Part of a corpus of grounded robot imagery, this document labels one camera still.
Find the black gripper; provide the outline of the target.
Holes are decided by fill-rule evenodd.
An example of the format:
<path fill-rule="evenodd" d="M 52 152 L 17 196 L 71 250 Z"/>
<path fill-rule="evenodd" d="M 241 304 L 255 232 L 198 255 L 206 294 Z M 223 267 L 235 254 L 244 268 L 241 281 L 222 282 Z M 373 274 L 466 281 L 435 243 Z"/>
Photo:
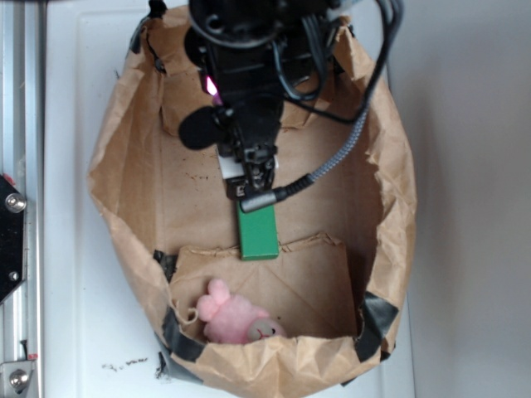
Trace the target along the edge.
<path fill-rule="evenodd" d="M 275 141 L 284 102 L 270 44 L 235 49 L 201 39 L 204 70 L 217 87 L 219 103 L 201 109 L 205 130 L 198 147 L 217 145 L 243 175 L 230 177 L 227 196 L 241 199 L 271 189 Z"/>

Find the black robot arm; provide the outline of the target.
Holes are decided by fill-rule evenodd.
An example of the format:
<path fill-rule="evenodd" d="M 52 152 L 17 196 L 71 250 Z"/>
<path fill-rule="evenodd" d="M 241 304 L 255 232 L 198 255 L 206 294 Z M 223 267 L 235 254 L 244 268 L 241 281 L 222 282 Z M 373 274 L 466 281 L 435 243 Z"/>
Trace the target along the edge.
<path fill-rule="evenodd" d="M 276 139 L 286 100 L 316 100 L 329 73 L 340 17 L 349 1 L 191 1 L 185 50 L 211 106 L 185 118 L 190 149 L 216 145 L 240 167 L 226 177 L 232 200 L 267 192 L 275 178 Z"/>

